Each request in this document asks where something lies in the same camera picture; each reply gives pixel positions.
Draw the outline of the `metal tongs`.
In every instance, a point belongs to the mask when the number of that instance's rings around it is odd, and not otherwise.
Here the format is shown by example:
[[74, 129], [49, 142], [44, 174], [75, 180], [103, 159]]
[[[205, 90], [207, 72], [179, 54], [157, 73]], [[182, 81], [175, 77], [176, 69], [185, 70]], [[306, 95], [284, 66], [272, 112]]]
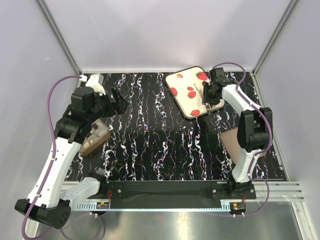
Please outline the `metal tongs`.
[[206, 114], [207, 114], [207, 115], [210, 115], [210, 114], [211, 114], [211, 111], [212, 111], [211, 104], [206, 103], [206, 104], [205, 104], [205, 108], [206, 108]]

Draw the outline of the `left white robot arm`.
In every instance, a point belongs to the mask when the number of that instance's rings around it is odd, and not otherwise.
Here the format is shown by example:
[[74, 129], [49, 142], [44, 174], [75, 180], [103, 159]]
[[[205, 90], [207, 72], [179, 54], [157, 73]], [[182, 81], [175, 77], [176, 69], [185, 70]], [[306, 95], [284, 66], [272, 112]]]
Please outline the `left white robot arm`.
[[28, 197], [17, 200], [16, 211], [31, 220], [61, 229], [71, 211], [85, 199], [92, 196], [103, 198], [108, 193], [107, 179], [99, 173], [90, 173], [66, 193], [61, 190], [74, 157], [92, 130], [92, 124], [100, 118], [126, 112], [128, 102], [115, 87], [111, 92], [112, 99], [92, 87], [75, 89], [70, 104], [55, 124], [52, 147], [40, 177]]

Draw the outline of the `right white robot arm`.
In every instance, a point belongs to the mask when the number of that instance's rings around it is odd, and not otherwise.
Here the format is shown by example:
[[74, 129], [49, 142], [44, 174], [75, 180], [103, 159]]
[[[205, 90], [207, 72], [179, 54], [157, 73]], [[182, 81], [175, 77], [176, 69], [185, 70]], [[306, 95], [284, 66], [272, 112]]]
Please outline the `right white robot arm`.
[[268, 151], [273, 140], [273, 113], [254, 103], [235, 82], [226, 80], [203, 83], [203, 104], [227, 101], [239, 115], [237, 142], [241, 148], [237, 163], [227, 180], [227, 192], [239, 198], [251, 187], [253, 165]]

